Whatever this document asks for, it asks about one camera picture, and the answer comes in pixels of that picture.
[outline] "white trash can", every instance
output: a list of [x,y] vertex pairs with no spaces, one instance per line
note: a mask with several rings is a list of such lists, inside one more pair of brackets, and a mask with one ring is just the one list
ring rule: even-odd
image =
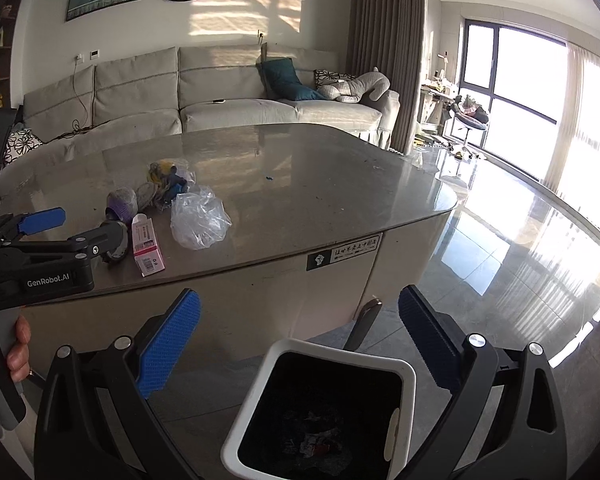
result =
[[407,463],[415,385],[405,361],[277,341],[222,462],[246,480],[393,480]]

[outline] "finger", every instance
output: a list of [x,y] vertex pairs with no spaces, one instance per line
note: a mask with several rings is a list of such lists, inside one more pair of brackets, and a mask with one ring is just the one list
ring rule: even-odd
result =
[[29,363],[24,363],[24,366],[22,368],[14,371],[14,372],[11,372],[11,380],[14,383],[19,383],[19,382],[23,381],[29,375],[29,370],[30,370]]
[[16,343],[7,355],[7,366],[9,370],[19,370],[24,363],[29,361],[29,346]]
[[16,339],[23,344],[31,341],[31,326],[27,318],[22,314],[18,316],[18,320],[16,321]]

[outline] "gray tabletop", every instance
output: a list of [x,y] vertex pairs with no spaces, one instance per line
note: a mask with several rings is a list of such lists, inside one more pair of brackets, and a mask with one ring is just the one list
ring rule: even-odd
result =
[[355,240],[447,212],[454,192],[399,155],[316,124],[240,126],[161,137],[93,153],[35,174],[0,212],[60,206],[64,239],[104,220],[109,191],[146,181],[149,163],[180,158],[231,217],[226,238],[200,251],[173,239],[171,214],[150,210],[166,269],[143,278],[133,258],[94,260],[95,289],[119,292],[203,276]]

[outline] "sticker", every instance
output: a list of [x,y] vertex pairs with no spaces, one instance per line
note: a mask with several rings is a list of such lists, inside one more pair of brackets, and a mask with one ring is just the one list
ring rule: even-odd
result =
[[360,254],[371,253],[378,248],[379,244],[380,235],[376,235],[350,244],[340,245],[333,249],[325,249],[318,253],[309,254],[306,260],[306,270],[319,269],[320,267],[348,260],[354,256],[360,256]]

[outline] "table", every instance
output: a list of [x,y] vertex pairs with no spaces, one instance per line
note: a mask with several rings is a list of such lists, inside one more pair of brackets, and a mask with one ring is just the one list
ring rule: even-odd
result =
[[[34,369],[45,373],[63,344],[89,351],[135,334],[185,287],[200,295],[203,315],[180,371],[327,332],[370,299],[395,301],[416,283],[456,206],[448,186],[395,153],[328,126],[269,124],[161,137],[36,168],[0,212],[62,206],[66,223],[44,236],[67,238],[98,225],[107,193],[137,187],[160,158],[186,160],[223,200],[233,222],[225,240],[186,250],[171,235],[170,212],[150,212],[166,270],[142,278],[132,258],[112,267],[94,260],[91,292],[28,308]],[[317,253],[358,240],[373,250],[307,270]]]
[[454,98],[443,94],[433,88],[422,85],[420,87],[420,104],[418,105],[418,122],[423,130],[430,130],[442,134],[443,105],[452,103]]

